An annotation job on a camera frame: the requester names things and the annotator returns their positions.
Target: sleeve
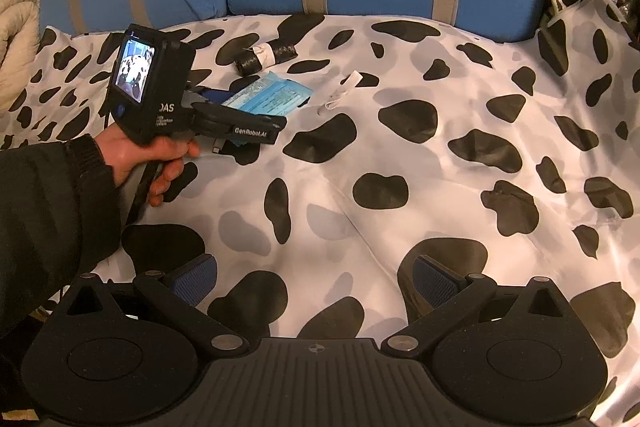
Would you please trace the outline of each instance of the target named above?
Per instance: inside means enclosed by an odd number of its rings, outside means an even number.
[[[60,142],[0,153],[0,337],[117,250],[113,171],[100,163],[83,168]]]

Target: blue packet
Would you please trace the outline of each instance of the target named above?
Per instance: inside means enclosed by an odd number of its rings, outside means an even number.
[[[268,73],[225,100],[222,105],[251,114],[287,116],[312,94],[313,90],[302,84]],[[236,145],[244,143],[237,140],[232,142]]]

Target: handheld device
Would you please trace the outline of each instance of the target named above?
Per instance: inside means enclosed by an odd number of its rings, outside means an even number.
[[[273,144],[286,118],[249,114],[187,90],[195,53],[188,43],[162,31],[129,26],[107,90],[107,108],[124,133],[139,145],[187,130]]]
[[[607,365],[547,277],[498,286],[418,257],[435,309],[379,349],[249,343],[193,307],[215,269],[204,254],[127,284],[81,275],[22,363],[42,426],[593,427]]]

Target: hand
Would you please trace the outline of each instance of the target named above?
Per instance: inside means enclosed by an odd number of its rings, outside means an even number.
[[[183,142],[166,136],[158,136],[149,145],[140,147],[127,138],[115,123],[98,134],[95,142],[102,152],[104,162],[113,168],[116,187],[120,187],[127,180],[136,165],[152,160],[169,162],[162,169],[158,179],[151,184],[149,203],[152,206],[162,203],[162,194],[167,191],[171,182],[182,174],[182,157],[189,155],[195,158],[200,154],[200,147],[195,140]]]

